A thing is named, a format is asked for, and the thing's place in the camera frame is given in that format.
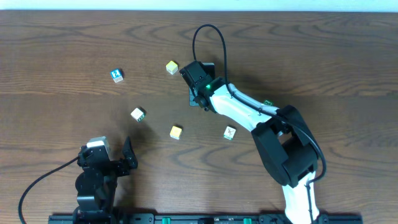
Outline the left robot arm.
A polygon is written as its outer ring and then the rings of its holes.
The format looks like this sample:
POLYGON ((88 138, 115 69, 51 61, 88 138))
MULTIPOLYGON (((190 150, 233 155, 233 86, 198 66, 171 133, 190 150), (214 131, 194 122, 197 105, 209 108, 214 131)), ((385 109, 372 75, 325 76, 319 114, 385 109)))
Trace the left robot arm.
POLYGON ((123 216, 114 209, 118 178, 138 167, 131 139, 126 138, 123 158, 109 158, 109 142, 105 136, 92 138, 80 148, 77 164, 83 172, 75 181, 78 208, 73 223, 121 223, 123 216))

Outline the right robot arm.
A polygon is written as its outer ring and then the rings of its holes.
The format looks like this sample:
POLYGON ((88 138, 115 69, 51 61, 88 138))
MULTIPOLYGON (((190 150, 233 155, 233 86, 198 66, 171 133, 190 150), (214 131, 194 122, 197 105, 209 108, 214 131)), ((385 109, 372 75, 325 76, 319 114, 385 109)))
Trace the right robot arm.
POLYGON ((224 78, 215 78, 209 63, 194 61, 180 70, 201 108, 227 116, 252 135, 269 175, 282 186, 285 216, 291 223, 313 223, 320 150, 302 116, 293 106, 279 109, 239 91, 224 78))

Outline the blue number 2 block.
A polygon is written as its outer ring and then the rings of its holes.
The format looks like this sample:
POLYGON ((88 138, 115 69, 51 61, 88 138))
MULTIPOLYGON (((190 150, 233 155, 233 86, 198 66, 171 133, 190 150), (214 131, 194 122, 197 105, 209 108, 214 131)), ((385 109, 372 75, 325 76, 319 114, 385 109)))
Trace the blue number 2 block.
POLYGON ((114 69, 110 72, 111 77, 115 83, 119 83, 124 80, 123 73, 120 69, 114 69))

